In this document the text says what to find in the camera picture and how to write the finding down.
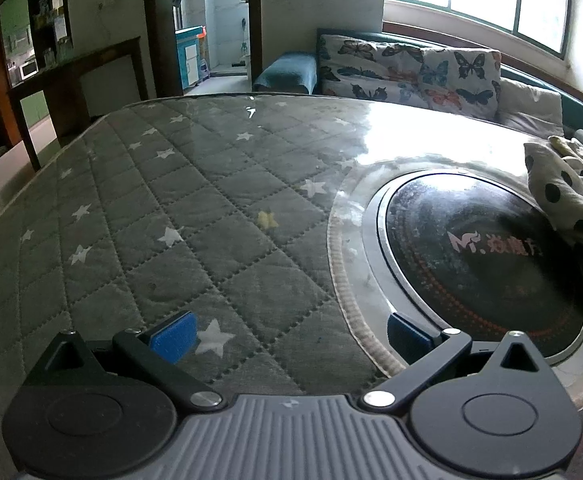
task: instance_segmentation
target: sofa backrest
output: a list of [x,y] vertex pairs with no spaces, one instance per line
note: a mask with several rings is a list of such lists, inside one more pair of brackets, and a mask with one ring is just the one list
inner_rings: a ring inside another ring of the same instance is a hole
[[[384,32],[360,32],[356,30],[342,30],[339,28],[319,28],[318,40],[324,34],[333,34],[338,36],[349,36],[363,41],[375,41],[377,43],[407,43],[422,48],[432,46],[447,46],[440,43],[432,43],[431,41],[417,40],[416,38],[408,38],[406,36],[398,36],[396,34],[386,34]],[[316,43],[316,52],[319,51],[319,45]],[[514,79],[530,86],[536,86],[547,90],[559,92],[561,97],[561,104],[563,109],[563,124],[569,128],[577,130],[583,129],[583,102],[563,92],[562,90],[552,86],[544,81],[530,76],[520,70],[512,68],[507,65],[501,66],[501,76],[508,79]]]

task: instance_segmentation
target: gray ribbed panel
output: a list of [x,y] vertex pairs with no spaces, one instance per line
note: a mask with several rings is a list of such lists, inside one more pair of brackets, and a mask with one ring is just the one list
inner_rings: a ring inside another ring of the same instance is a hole
[[394,419],[359,412],[344,396],[241,396],[229,410],[188,418],[162,456],[120,480],[456,478],[426,462]]

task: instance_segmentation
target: metal rim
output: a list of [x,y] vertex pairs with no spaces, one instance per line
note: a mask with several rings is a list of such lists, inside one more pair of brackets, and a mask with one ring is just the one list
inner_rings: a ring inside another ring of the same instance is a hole
[[[543,216],[545,213],[542,212],[529,198],[520,193],[516,192],[516,190],[510,189],[507,186],[504,186],[500,182],[492,180],[491,178],[470,173],[468,171],[460,171],[460,170],[424,170],[424,171],[415,171],[414,173],[407,173],[401,176],[398,176],[390,183],[383,186],[382,189],[376,193],[376,196],[382,194],[382,199],[380,201],[379,210],[377,211],[377,233],[378,233],[378,240],[380,243],[380,248],[382,250],[383,256],[385,256],[385,261],[389,265],[392,274],[394,275],[395,279],[398,281],[398,284],[401,286],[402,290],[407,294],[407,296],[412,300],[415,306],[421,311],[421,313],[433,322],[440,330],[445,328],[450,328],[449,323],[447,323],[441,316],[439,316],[426,302],[420,295],[416,292],[415,288],[409,283],[407,277],[404,275],[398,262],[391,251],[391,247],[389,246],[389,238],[387,237],[387,209],[389,207],[389,202],[392,199],[395,192],[416,178],[420,178],[422,176],[427,175],[434,175],[434,174],[455,174],[455,175],[462,175],[468,176],[470,178],[475,178],[476,180],[480,180],[482,182],[487,182],[488,184],[492,184],[500,189],[512,193],[514,196],[524,200],[527,204],[532,206],[536,211],[540,212]],[[583,277],[583,266],[580,262],[578,262],[578,267],[581,271],[581,276]],[[567,359],[574,351],[581,345],[583,342],[583,325],[581,326],[580,331],[578,332],[578,336],[572,341],[572,343],[567,346],[564,350],[560,351],[557,354],[552,356],[545,357],[545,360],[550,365],[557,364],[561,361]]]

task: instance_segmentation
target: teal sofa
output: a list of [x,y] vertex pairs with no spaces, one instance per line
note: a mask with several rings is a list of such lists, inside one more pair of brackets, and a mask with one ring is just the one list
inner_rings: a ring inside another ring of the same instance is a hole
[[[415,38],[397,36],[395,34],[358,32],[336,28],[319,28],[317,40],[319,40],[320,36],[324,34],[349,36],[350,38],[357,38],[358,40],[364,41],[375,41],[377,43],[407,43],[422,48],[446,46],[417,40]],[[258,79],[256,79],[254,82],[254,90],[318,94],[320,89],[318,52],[319,46],[318,41],[316,41],[315,52],[287,52],[283,54],[271,66],[264,70]],[[531,86],[559,92],[562,101],[563,125],[571,130],[577,130],[579,128],[583,129],[583,102],[555,86],[510,66],[502,65],[501,75],[502,77],[514,79]]]

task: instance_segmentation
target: cooktop logo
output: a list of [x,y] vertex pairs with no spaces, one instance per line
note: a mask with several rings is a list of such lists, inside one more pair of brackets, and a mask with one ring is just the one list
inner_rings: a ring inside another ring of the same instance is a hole
[[517,254],[518,256],[542,256],[540,246],[532,238],[520,240],[514,236],[486,234],[484,237],[478,232],[465,233],[460,238],[455,234],[447,231],[449,241],[453,249],[460,253],[462,250],[469,250],[472,253],[487,254],[489,253],[508,253]]

